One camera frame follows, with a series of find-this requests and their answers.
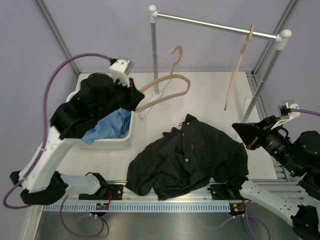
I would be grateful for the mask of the beige plastic hanger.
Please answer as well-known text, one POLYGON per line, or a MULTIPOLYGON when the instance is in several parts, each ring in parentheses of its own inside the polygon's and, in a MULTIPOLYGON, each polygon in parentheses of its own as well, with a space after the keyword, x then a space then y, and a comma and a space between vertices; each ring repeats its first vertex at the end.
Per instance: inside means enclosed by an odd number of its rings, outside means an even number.
POLYGON ((228 91, 227 91, 227 95, 226 95, 226 99, 225 99, 225 104, 224 104, 224 110, 225 111, 227 110, 227 107, 228 107, 228 104, 229 104, 229 101, 230 101, 232 90, 233 90, 234 84, 235 84, 236 79, 237 79, 237 75, 238 75, 238 72, 239 72, 239 69, 240 69, 240 66, 241 66, 241 62, 242 62, 245 50, 247 48, 247 45, 248 45, 249 41, 253 37, 254 30, 255 30, 255 25, 252 24, 250 26, 250 29, 249 29, 249 35, 247 35, 244 38, 242 46, 241 46, 241 49, 239 51, 239 55, 238 55, 238 57, 236 59, 236 63, 235 63, 235 66, 233 68, 233 72, 232 72, 232 75, 231 75, 231 79, 230 79, 230 82, 229 82, 228 91))

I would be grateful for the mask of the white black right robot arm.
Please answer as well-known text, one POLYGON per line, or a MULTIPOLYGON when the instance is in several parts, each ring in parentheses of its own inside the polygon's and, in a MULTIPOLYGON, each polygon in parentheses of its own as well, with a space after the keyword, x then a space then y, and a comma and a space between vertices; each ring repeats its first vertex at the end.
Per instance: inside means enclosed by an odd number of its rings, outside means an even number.
POLYGON ((302 240, 320 238, 320 134, 304 131, 291 141, 284 124, 293 117, 269 116, 260 122, 236 122, 236 131, 250 151, 263 148, 292 178, 300 178, 297 185, 313 200, 313 205, 289 204, 285 199, 259 187, 246 176, 236 174, 226 183, 229 197, 240 196, 255 202, 283 219, 302 240))

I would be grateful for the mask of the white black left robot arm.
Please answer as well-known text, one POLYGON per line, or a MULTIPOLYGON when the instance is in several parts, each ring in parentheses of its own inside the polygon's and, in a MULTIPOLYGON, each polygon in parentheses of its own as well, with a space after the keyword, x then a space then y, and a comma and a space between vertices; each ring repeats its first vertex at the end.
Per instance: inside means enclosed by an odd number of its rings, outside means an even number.
POLYGON ((23 187, 22 201, 27 205, 51 205, 67 195, 103 199, 109 186, 99 173, 71 176, 59 173, 57 168, 70 149, 98 121, 119 108, 135 111, 144 97, 132 78, 127 86, 104 73, 93 73, 82 80, 80 89, 61 104, 49 120, 45 145, 34 160, 36 165, 10 174, 11 180, 23 187))

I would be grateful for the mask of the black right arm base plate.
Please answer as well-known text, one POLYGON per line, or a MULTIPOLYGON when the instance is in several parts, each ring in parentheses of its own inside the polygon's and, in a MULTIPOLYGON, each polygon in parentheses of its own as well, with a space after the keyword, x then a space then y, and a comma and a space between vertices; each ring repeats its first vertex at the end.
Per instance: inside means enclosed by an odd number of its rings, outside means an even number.
POLYGON ((243 197, 240 195, 238 189, 231 186, 227 186, 225 183, 211 184, 208 188, 213 200, 242 200, 243 197))

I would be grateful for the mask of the dark striped shirt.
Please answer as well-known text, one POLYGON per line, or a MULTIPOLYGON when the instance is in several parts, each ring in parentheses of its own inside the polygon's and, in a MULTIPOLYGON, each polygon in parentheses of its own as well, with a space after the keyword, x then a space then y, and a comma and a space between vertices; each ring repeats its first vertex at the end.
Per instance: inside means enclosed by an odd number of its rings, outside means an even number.
POLYGON ((159 200, 188 194, 209 184, 246 177, 244 145, 225 132, 187 114, 180 128, 164 132, 128 166, 125 187, 139 196, 151 190, 159 200))

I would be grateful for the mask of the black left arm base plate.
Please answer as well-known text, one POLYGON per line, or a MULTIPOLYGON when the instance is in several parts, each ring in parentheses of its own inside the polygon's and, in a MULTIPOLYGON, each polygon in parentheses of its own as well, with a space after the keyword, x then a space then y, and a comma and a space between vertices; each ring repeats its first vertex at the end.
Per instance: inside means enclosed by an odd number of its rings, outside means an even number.
POLYGON ((109 184, 107 183, 105 186, 102 186, 98 189, 98 191, 94 194, 79 194, 79 200, 92 200, 92 201, 100 201, 100 200, 122 200, 123 197, 123 184, 109 184))

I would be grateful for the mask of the light blue shirt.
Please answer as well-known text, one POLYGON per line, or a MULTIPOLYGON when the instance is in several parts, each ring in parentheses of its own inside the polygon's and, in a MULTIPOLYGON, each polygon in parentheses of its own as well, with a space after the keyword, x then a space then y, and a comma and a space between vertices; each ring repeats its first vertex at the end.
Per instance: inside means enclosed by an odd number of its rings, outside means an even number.
POLYGON ((92 145, 96 140, 118 139, 125 136, 130 129, 131 115, 131 111, 123 108, 115 110, 99 120, 94 128, 88 130, 81 141, 92 145))

